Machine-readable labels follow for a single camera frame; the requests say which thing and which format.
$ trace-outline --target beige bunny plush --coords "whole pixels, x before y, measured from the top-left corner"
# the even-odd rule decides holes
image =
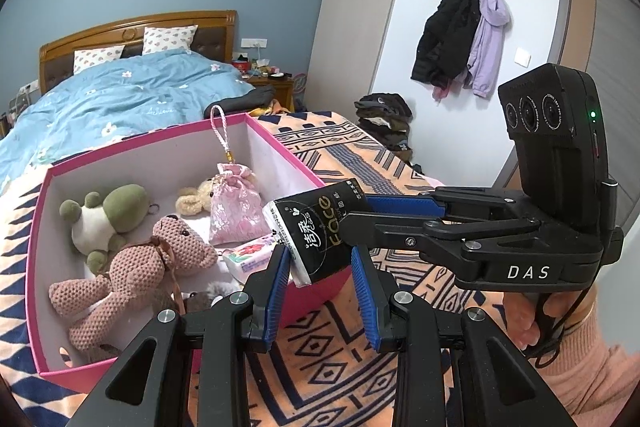
[[[211,212],[211,194],[218,176],[204,180],[198,188],[188,187],[180,190],[175,202],[175,211],[179,216],[195,216],[203,210]]]

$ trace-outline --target camera lens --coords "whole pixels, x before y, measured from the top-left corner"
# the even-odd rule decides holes
[[[520,99],[520,117],[527,131],[535,132],[538,130],[538,110],[536,104],[528,96]]]
[[[552,130],[555,131],[560,127],[562,121],[560,104],[552,94],[546,94],[545,98],[542,99],[542,116],[545,117],[546,124],[551,127]]]
[[[513,103],[509,102],[504,112],[507,115],[507,123],[509,126],[511,128],[516,127],[518,124],[518,114],[516,112],[516,108],[513,107]]]

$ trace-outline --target bed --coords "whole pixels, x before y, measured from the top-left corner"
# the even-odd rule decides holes
[[[202,118],[211,102],[253,89],[229,65],[236,12],[136,17],[69,35],[40,49],[42,98],[0,141],[0,194],[25,169],[114,139]],[[142,55],[145,27],[197,25],[189,50]],[[74,74],[74,52],[124,45],[122,56]]]
[[[258,121],[327,184],[355,177],[367,192],[383,194],[417,194],[437,185],[338,114],[262,116]],[[0,374],[35,425],[62,427],[84,396],[37,377],[24,316],[30,219],[44,169],[20,177],[0,199],[0,208],[8,209],[0,217]],[[504,323],[500,294],[461,291],[451,272],[422,263],[415,253],[380,250],[373,258],[402,288],[438,308],[460,312],[480,306]],[[350,281],[321,309],[280,331],[269,354],[251,355],[247,362],[254,426],[391,425],[396,358],[370,349]],[[442,367],[448,397],[452,377],[447,351]],[[194,397],[196,389],[194,377]],[[192,415],[195,404],[196,399],[190,400]],[[457,424],[450,418],[449,425]]]

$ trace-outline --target wall outlet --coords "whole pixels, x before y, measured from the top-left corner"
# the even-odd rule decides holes
[[[18,94],[24,94],[26,92],[33,92],[33,91],[37,91],[40,88],[38,81],[34,80],[33,82],[30,82],[29,84],[26,84],[25,86],[22,86],[19,90],[18,90]]]
[[[240,41],[241,48],[266,48],[267,39],[242,39]]]

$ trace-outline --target pink drawstring pouch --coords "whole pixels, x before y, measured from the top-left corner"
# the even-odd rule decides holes
[[[215,126],[215,111],[220,112],[224,137]],[[270,233],[262,215],[262,200],[254,185],[254,173],[249,167],[234,163],[226,135],[226,119],[220,107],[211,110],[211,126],[225,149],[229,163],[219,163],[211,189],[211,225],[209,244],[246,243]]]

